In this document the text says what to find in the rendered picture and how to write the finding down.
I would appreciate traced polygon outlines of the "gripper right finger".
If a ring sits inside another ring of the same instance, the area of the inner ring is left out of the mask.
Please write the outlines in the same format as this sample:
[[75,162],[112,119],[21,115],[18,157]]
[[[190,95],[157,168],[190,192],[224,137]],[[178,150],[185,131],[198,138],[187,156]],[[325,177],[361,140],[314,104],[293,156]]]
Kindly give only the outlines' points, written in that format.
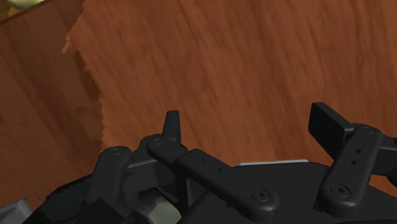
[[373,174],[397,188],[397,137],[351,123],[324,102],[311,104],[308,131],[333,159],[317,195],[323,211],[338,218],[356,214]]

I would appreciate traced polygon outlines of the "brown wooden table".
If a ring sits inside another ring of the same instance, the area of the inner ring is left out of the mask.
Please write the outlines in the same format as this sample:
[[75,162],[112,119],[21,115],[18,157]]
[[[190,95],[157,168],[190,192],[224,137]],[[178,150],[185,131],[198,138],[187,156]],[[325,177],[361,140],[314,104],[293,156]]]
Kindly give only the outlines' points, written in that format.
[[0,206],[161,132],[230,165],[331,158],[310,105],[397,137],[397,0],[45,0],[0,22]]

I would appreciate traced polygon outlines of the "pale green round object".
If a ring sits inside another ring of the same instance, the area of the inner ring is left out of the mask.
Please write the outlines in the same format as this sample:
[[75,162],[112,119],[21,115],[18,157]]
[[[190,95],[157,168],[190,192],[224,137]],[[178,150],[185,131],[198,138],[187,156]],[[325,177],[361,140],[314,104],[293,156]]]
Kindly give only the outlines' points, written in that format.
[[44,0],[6,0],[14,9],[28,10]]

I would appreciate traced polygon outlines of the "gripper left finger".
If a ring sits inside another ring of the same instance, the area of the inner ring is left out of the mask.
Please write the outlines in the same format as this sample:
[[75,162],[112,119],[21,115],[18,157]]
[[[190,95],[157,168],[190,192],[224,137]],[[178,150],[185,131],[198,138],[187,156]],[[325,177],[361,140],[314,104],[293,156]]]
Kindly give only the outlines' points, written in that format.
[[[192,179],[251,221],[274,219],[279,198],[273,190],[237,174],[234,168],[201,150],[187,150],[182,145],[177,110],[167,112],[162,134],[147,143],[147,152],[174,173],[180,190],[186,191],[186,181]],[[131,214],[120,199],[123,177],[131,160],[132,152],[125,146],[104,150],[96,163],[85,202],[104,202],[122,218]]]

